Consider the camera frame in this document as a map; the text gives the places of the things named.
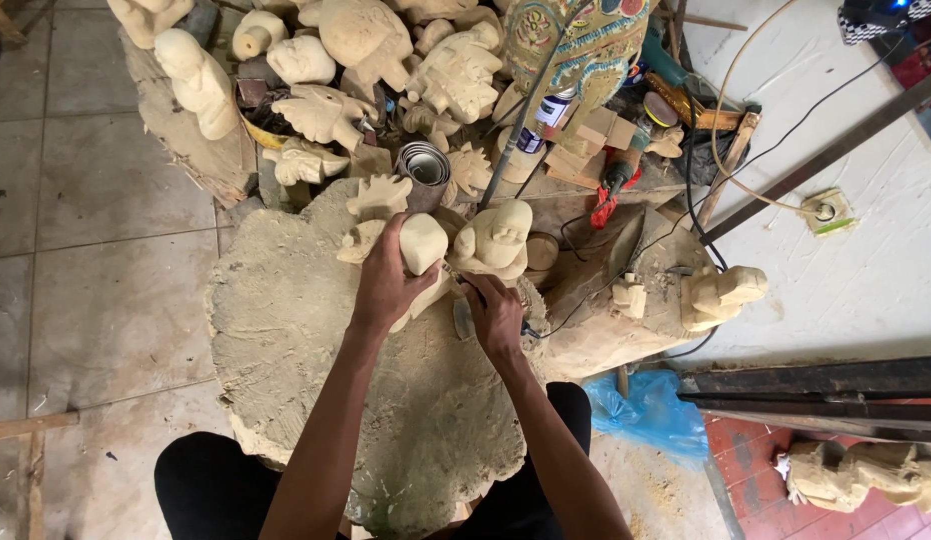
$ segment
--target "wall socket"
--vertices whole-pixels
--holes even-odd
[[[849,201],[842,193],[842,189],[838,187],[809,197],[802,202],[802,208],[818,213],[817,215],[802,215],[816,237],[847,231],[855,227],[858,222],[853,215],[853,209],[849,206]]]

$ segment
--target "painted wooden carving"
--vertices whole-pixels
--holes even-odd
[[[640,52],[649,21],[649,0],[591,0],[563,39],[566,21],[580,1],[519,0],[506,24],[506,60],[525,94],[556,41],[562,41],[546,72],[546,83],[531,97],[531,103],[575,87],[581,105],[565,130],[571,134],[622,86],[630,59]],[[536,127],[531,114],[526,127]]]

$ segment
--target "black pants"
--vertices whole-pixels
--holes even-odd
[[[586,392],[571,382],[550,382],[546,391],[588,455],[592,411]],[[198,432],[162,450],[155,494],[172,540],[256,540],[280,478],[281,472],[243,454],[231,438]],[[519,472],[489,488],[453,538],[563,538],[528,454]]]

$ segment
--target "white wall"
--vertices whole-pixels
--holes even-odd
[[[738,22],[751,32],[783,4],[704,0],[689,2],[688,12]],[[868,44],[842,43],[839,4],[799,0],[739,61],[728,95],[764,107],[753,155],[877,59]],[[691,24],[685,32],[693,65],[718,88],[749,32]],[[899,92],[878,66],[736,178],[754,190],[768,189]],[[931,354],[931,144],[913,126],[918,123],[910,113],[781,199],[796,206],[839,187],[861,220],[852,231],[816,238],[801,216],[767,207],[716,242],[729,265],[762,268],[770,291],[722,325],[702,350],[677,362],[768,365]],[[730,185],[710,223],[748,201]]]

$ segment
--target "blue plastic bag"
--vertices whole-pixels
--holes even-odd
[[[628,399],[616,390],[616,374],[582,387],[592,405],[592,427],[603,434],[645,443],[686,466],[709,459],[709,438],[699,409],[676,396],[679,377],[654,370],[628,376]]]

